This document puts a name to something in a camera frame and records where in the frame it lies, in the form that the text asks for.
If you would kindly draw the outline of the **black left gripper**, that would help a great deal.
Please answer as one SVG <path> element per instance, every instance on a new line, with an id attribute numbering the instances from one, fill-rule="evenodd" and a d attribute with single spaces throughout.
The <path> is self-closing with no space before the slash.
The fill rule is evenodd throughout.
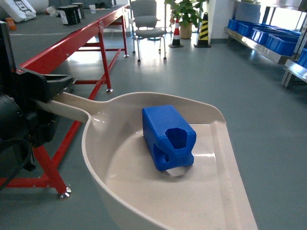
<path id="1" fill-rule="evenodd" d="M 75 83 L 69 75 L 46 74 L 11 68 L 0 69 L 0 170 L 32 171 L 32 147 L 53 139 L 55 114 L 37 108 Z"/>

